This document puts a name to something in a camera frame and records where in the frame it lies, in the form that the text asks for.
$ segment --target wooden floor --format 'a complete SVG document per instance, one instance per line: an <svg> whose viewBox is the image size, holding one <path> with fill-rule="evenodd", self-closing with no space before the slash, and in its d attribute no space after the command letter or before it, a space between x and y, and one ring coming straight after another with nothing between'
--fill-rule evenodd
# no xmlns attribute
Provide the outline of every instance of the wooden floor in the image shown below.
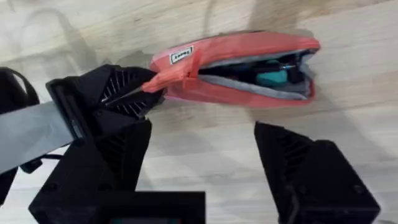
<svg viewBox="0 0 398 224"><path fill-rule="evenodd" d="M277 223L256 120L331 139L398 223L398 0L0 0L0 65L44 83L103 63L141 65L167 47L245 29L313 35L318 96L309 106L251 110L166 101L139 190L206 190L208 223ZM27 206L55 162L19 174L0 223L35 223Z"/></svg>

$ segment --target pencil case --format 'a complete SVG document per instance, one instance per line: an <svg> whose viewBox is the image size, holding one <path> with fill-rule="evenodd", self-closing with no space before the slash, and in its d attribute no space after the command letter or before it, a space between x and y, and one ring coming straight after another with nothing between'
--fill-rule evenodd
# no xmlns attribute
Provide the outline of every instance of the pencil case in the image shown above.
<svg viewBox="0 0 398 224"><path fill-rule="evenodd" d="M241 32L172 47L152 58L158 75L185 69L165 97L257 108L310 103L315 88L305 62L320 49L310 37Z"/></svg>

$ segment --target bag opening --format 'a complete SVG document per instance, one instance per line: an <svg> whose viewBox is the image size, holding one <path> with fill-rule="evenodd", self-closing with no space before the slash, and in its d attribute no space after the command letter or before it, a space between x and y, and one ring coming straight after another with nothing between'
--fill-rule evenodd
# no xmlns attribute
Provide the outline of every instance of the bag opening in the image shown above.
<svg viewBox="0 0 398 224"><path fill-rule="evenodd" d="M305 61L317 49L229 58L202 66L198 78L204 82L280 98L307 100L311 95Z"/></svg>

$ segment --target label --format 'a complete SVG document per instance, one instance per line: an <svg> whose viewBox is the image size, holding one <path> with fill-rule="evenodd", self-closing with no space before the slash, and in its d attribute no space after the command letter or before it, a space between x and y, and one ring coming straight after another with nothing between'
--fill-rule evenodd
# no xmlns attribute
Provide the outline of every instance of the label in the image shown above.
<svg viewBox="0 0 398 224"><path fill-rule="evenodd" d="M182 59L188 57L193 53L193 46L183 49L179 52L175 52L174 54L170 54L170 63L173 65Z"/></svg>

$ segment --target gray lining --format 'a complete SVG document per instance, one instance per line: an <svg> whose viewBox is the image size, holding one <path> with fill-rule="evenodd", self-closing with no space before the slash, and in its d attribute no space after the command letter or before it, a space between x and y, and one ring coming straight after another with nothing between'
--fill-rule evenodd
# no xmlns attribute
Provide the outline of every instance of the gray lining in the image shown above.
<svg viewBox="0 0 398 224"><path fill-rule="evenodd" d="M291 52L277 53L277 54L266 54L266 55L256 55L250 57L232 58L226 60L220 60L217 62L210 63L201 68L212 68L217 66L234 65L239 63L251 63L258 62L262 60L272 60L278 59L290 54L299 54L305 50L294 50ZM307 61L311 55L306 55L302 57L302 66L300 70L306 74L305 81L297 84L287 84L280 87L268 88L264 86L254 85L250 83L241 82L239 80L234 80L232 78L220 77L217 75L199 75L198 78L204 82L227 86L230 88L235 88L242 91L248 91L251 93L256 93L263 96L269 96L273 98L279 98L284 100L307 100L311 94L310 90L310 77L308 77L308 71L306 65L303 63Z"/></svg>
<svg viewBox="0 0 398 224"><path fill-rule="evenodd" d="M285 100L307 100L308 99L307 96L300 94L300 93L280 91L284 87L280 87L279 88L280 90L276 90L276 89L274 90L271 88L254 85L254 84L250 84L250 83L244 83L244 82L241 82L238 80L233 80L230 78L219 77L216 75L199 75L198 77L200 80L203 80L207 83L227 86L227 87L235 88L235 89L242 90L242 91L257 93L257 94L263 95L263 96L269 96L269 97L285 99ZM309 89L309 86L310 86L310 82L308 81L308 79L306 79L306 81L303 82L302 84L292 85L292 86L295 86L295 88L301 88L301 90L300 90L301 92L303 92L302 87L304 86L304 89L305 89L304 92L307 92L307 90Z"/></svg>
<svg viewBox="0 0 398 224"><path fill-rule="evenodd" d="M213 68L213 67L225 66L225 65L235 65L235 64L239 64L239 63L250 63L250 62L259 62L259 61L263 61L263 60L278 59L278 58L281 58L283 56L290 55L290 54L299 54L306 50L307 49L293 50L291 52L283 52L283 53L277 53L277 54L264 54L264 55L248 56L248 57L229 58L229 59L219 60L216 62L211 62L208 65L200 67L200 69Z"/></svg>

